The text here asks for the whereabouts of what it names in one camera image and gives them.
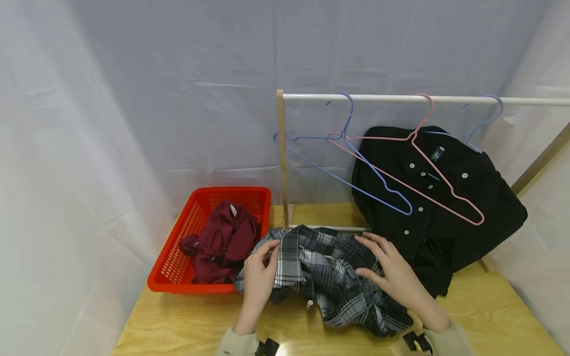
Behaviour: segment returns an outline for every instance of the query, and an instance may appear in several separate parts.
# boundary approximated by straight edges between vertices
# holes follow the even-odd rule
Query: beige sleeve
[[[218,356],[254,356],[258,345],[257,333],[238,335],[229,328],[219,344]]]
[[[424,333],[434,356],[477,355],[463,329],[454,322],[451,322],[451,326],[444,332],[436,333],[424,329]]]

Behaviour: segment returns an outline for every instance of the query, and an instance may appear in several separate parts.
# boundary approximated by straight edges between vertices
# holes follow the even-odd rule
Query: pink hanger
[[[420,130],[420,128],[426,123],[426,121],[431,117],[431,114],[433,114],[433,109],[434,109],[434,103],[433,103],[433,99],[427,95],[427,94],[423,94],[423,93],[419,93],[416,95],[421,95],[423,97],[425,97],[426,99],[429,100],[431,108],[429,110],[429,113],[427,114],[427,116],[422,120],[422,122],[419,124],[419,126],[416,127],[415,130],[413,130],[407,137],[405,138],[395,138],[395,137],[368,137],[368,136],[357,136],[357,137],[348,137],[346,136],[346,138],[348,140],[358,140],[358,139],[363,139],[363,140],[388,140],[388,141],[407,141],[410,138],[412,139],[411,143],[412,143],[412,147],[414,147],[416,149],[416,151],[418,151],[420,153],[420,155],[426,160],[426,162],[428,162],[432,168],[435,170],[435,172],[437,172],[437,174],[441,177],[441,179],[443,179],[443,181],[449,186],[449,189],[451,191],[451,195],[453,197],[455,197],[456,199],[462,200],[464,202],[466,202],[467,204],[469,204],[481,217],[481,221],[479,222],[474,222],[472,220],[470,220],[469,218],[466,218],[465,216],[459,214],[458,212],[455,212],[454,210],[446,207],[445,205],[443,205],[442,203],[437,202],[436,200],[434,200],[433,198],[425,195],[424,193],[418,191],[417,189],[407,185],[406,183],[402,182],[401,180],[397,179],[396,177],[390,175],[389,173],[381,170],[380,168],[376,167],[375,165],[372,165],[376,170],[378,170],[380,173],[385,174],[386,176],[390,177],[391,179],[394,179],[396,182],[402,184],[403,186],[405,186],[406,188],[409,188],[410,190],[414,191],[415,193],[421,195],[422,197],[426,198],[427,200],[431,201],[432,203],[441,206],[442,208],[444,208],[445,210],[447,210],[448,212],[458,216],[459,218],[467,221],[470,224],[473,224],[475,226],[479,226],[481,225],[483,222],[485,222],[485,216],[483,214],[483,212],[481,210],[479,210],[479,208],[477,208],[477,206],[475,206],[475,204],[471,203],[470,200],[464,198],[464,197],[460,197],[459,195],[457,195],[453,189],[453,186],[451,185],[451,183],[447,180],[447,178],[445,178],[445,176],[439,171],[439,169],[435,166],[435,164],[433,164],[433,162],[422,152],[422,150],[416,145],[416,138],[418,136],[418,131]],[[339,132],[331,132],[328,135],[340,135]],[[337,146],[340,149],[345,150],[346,152],[350,153],[351,155],[355,156],[356,158],[358,158],[359,160],[363,161],[364,160],[362,158],[360,158],[359,156],[355,155],[354,153],[350,152],[348,149],[342,147],[341,145],[339,145],[338,143],[336,143],[333,140],[328,140],[330,143],[334,144],[335,146]]]

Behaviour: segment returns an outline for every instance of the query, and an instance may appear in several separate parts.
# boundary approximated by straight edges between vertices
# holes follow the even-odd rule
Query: dark red shirt
[[[261,225],[240,204],[224,201],[210,214],[200,236],[179,242],[193,257],[195,284],[232,283],[260,238]]]

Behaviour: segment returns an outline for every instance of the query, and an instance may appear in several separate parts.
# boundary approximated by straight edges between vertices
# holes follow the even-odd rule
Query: table surface
[[[270,227],[281,226],[283,209],[271,209]],[[349,203],[296,205],[294,224],[364,226]],[[449,294],[438,299],[467,333],[479,355],[563,355],[538,320],[498,272],[474,263],[457,272]],[[144,287],[113,355],[214,355],[241,307],[240,294],[176,295]],[[286,355],[418,355],[401,335],[378,339],[357,326],[324,326],[320,310],[292,296],[267,305],[259,321],[262,340],[270,337]],[[411,330],[421,330],[414,317]]]

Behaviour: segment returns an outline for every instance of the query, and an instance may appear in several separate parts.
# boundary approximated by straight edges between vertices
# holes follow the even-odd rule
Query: black strap
[[[257,346],[257,351],[255,356],[275,356],[277,350],[279,349],[279,344],[272,339],[265,340],[265,343],[259,341]]]
[[[433,350],[431,349],[431,345],[429,344],[428,339],[426,339],[425,334],[416,335],[415,332],[410,332],[408,334],[405,334],[403,336],[403,339],[410,351],[429,351],[430,355],[433,354]]]

